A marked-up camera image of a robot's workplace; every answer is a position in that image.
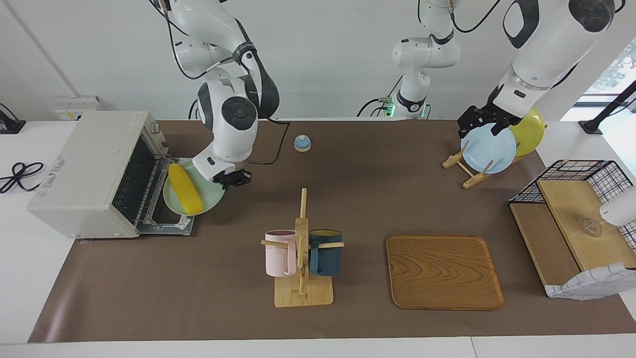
white checkered cloth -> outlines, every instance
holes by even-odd
[[[625,268],[622,262],[594,268],[576,275],[563,286],[547,285],[550,298],[578,301],[597,299],[636,287],[636,268]]]

light green plate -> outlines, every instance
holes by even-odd
[[[192,164],[192,160],[188,159],[179,165],[186,171],[192,184],[194,184],[197,189],[197,193],[199,197],[201,197],[201,202],[203,202],[203,211],[198,214],[203,214],[213,208],[215,205],[221,201],[223,194],[225,194],[225,190],[221,184],[208,182],[205,180],[201,174],[195,168],[195,165]],[[179,215],[187,215],[179,198],[177,198],[177,194],[174,192],[172,185],[170,184],[170,180],[166,178],[165,183],[163,184],[163,200],[165,204],[170,208],[170,210],[174,211]]]

window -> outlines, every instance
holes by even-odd
[[[609,103],[636,80],[636,39],[612,61],[577,104]]]

label on toaster oven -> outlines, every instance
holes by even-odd
[[[137,125],[139,123],[141,123],[141,120],[144,118],[144,112],[137,112],[135,113],[135,115],[132,117],[132,120],[130,121],[130,124],[134,124]]]
[[[68,160],[68,158],[69,156],[67,154],[60,155],[59,157],[57,157],[57,159],[53,163],[53,168],[48,173],[46,178],[42,181],[42,183],[40,183],[38,193],[35,195],[35,200],[44,200],[46,198],[48,191],[53,186],[53,183],[55,183],[55,179],[57,179],[57,175],[60,173],[60,171],[64,167],[64,164],[66,164],[66,161]]]

wooden board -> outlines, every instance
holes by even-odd
[[[331,277],[309,275],[305,281],[305,295],[298,292],[301,273],[290,277],[277,277],[274,283],[274,306],[320,306],[333,303]]]
[[[563,285],[581,270],[545,204],[511,204],[534,267],[544,285]]]
[[[393,301],[400,308],[492,311],[504,304],[479,236],[393,235],[387,255]]]
[[[540,180],[539,189],[581,271],[616,262],[636,267],[636,254],[618,228],[605,226],[599,238],[583,231],[583,217],[600,217],[600,199],[588,182]]]

